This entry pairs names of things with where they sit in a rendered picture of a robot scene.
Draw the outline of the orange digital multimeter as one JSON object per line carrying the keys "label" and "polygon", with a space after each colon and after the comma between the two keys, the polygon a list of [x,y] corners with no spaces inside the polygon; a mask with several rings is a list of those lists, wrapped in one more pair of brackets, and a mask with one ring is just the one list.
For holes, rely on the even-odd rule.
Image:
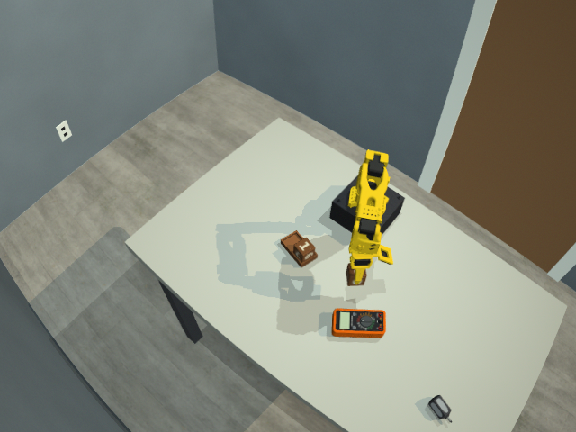
{"label": "orange digital multimeter", "polygon": [[332,335],[335,337],[381,338],[386,331],[384,310],[334,309]]}

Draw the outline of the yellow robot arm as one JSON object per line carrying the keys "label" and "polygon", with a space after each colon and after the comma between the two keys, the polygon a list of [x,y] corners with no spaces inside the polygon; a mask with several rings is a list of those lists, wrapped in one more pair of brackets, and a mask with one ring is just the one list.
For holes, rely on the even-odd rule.
{"label": "yellow robot arm", "polygon": [[367,150],[364,163],[359,169],[356,186],[350,189],[348,206],[350,208],[356,206],[351,242],[356,248],[368,254],[377,254],[381,245],[380,223],[383,222],[382,214],[389,201],[384,195],[390,182],[386,170],[388,157],[388,154]]}

